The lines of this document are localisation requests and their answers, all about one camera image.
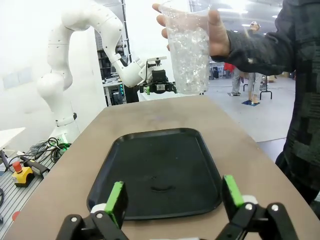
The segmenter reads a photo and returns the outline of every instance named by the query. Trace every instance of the sleeve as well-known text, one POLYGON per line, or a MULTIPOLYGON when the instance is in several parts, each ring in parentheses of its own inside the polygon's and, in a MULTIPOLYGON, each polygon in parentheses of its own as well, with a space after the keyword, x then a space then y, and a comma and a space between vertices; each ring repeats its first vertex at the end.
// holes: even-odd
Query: sleeve
POLYGON ((227 31, 230 41, 229 57, 212 56, 212 60, 235 65, 243 72, 267 76, 293 72, 295 28, 292 7, 286 1, 275 20, 275 26, 276 32, 269 32, 260 39, 227 31))

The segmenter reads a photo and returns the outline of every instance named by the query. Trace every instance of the plastic cup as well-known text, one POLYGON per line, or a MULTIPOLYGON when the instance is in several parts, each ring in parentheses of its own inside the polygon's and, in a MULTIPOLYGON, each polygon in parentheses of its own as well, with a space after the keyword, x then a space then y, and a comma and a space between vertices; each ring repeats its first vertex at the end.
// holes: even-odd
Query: plastic cup
POLYGON ((209 1, 170 0, 160 5, 168 33, 178 93, 200 94, 209 87, 209 1))

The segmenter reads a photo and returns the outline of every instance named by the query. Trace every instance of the red button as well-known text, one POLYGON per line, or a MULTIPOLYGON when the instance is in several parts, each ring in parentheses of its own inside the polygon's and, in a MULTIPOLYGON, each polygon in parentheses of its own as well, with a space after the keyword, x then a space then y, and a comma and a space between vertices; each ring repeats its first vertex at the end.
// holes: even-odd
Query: red button
POLYGON ((22 167, 20 165, 20 162, 16 161, 12 164, 14 170, 17 172, 17 173, 20 173, 22 171, 22 167))
POLYGON ((15 221, 16 218, 18 217, 20 211, 16 211, 14 214, 12 214, 12 220, 15 221))

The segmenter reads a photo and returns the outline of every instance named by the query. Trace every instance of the white wall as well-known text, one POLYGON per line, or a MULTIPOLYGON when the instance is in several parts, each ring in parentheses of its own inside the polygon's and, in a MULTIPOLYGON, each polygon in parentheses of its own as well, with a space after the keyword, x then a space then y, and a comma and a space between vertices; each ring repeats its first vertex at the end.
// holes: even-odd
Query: white wall
MULTIPOLYGON (((36 91, 36 80, 50 72, 47 64, 49 31, 60 22, 66 5, 81 0, 0 1, 0 130, 26 127, 9 147, 27 150, 46 140, 54 119, 36 91), (31 68, 33 82, 4 89, 2 78, 31 68)), ((65 92, 77 112, 82 132, 106 106, 93 28, 71 36, 69 65, 73 84, 65 92)))
POLYGON ((170 52, 167 50, 168 40, 163 38, 163 29, 157 23, 158 12, 153 10, 153 3, 164 0, 125 0, 126 23, 132 60, 136 57, 154 58, 167 56, 161 61, 170 82, 174 81, 170 52))

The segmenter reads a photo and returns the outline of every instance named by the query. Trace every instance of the ceiling light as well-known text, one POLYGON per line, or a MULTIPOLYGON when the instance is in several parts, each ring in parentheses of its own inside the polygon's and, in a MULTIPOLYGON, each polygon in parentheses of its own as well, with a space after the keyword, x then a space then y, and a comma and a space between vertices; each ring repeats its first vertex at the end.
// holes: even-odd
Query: ceiling light
POLYGON ((247 0, 225 0, 225 4, 229 5, 232 9, 241 9, 243 10, 247 5, 247 0))
POLYGON ((218 8, 219 12, 235 13, 235 14, 247 14, 247 10, 243 9, 230 9, 230 8, 218 8))

